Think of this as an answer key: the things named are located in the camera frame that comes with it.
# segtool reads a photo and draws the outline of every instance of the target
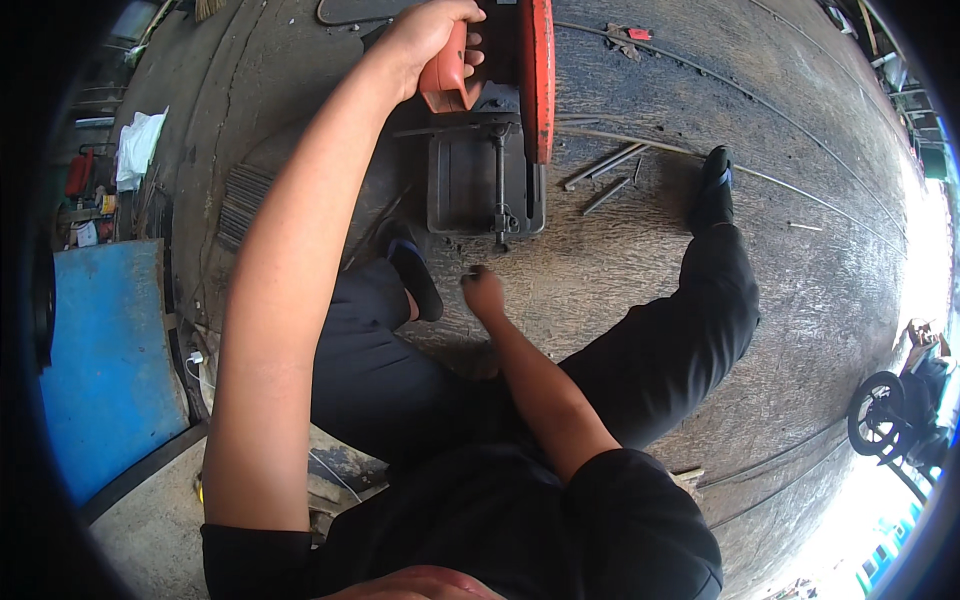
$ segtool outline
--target foot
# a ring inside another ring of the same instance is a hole
[[[701,169],[700,191],[686,215],[694,237],[707,229],[733,223],[733,153],[726,146],[710,151]]]
[[[377,249],[394,265],[400,281],[417,305],[418,315],[411,309],[411,321],[437,321],[444,315],[444,301],[426,268],[426,260],[417,245],[413,230],[397,217],[390,217],[376,230]]]

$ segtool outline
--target saw handle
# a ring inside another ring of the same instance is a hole
[[[440,54],[420,73],[420,95],[433,112],[463,112],[473,108],[483,89],[481,81],[464,81],[467,22],[453,24],[450,39]]]

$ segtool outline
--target broom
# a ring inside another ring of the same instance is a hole
[[[197,0],[197,6],[193,12],[194,18],[199,23],[223,8],[226,3],[227,0]]]

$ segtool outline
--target orange saw blade guard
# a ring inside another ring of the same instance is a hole
[[[473,108],[483,89],[481,81],[464,81],[467,22],[453,24],[450,39],[440,54],[420,73],[420,95],[433,112],[462,112]]]
[[[520,114],[527,158],[549,164],[557,95],[550,0],[519,0]]]

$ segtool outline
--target hand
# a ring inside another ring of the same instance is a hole
[[[404,9],[368,53],[390,60],[400,75],[402,99],[413,97],[420,72],[427,61],[437,56],[450,39],[453,23],[477,23],[487,18],[473,0],[431,0]],[[479,34],[467,35],[467,46],[479,44]],[[467,50],[464,77],[473,75],[473,67],[483,62],[483,53]]]
[[[486,325],[503,317],[503,287],[496,273],[484,266],[470,267],[470,273],[460,279],[464,300],[480,323]]]

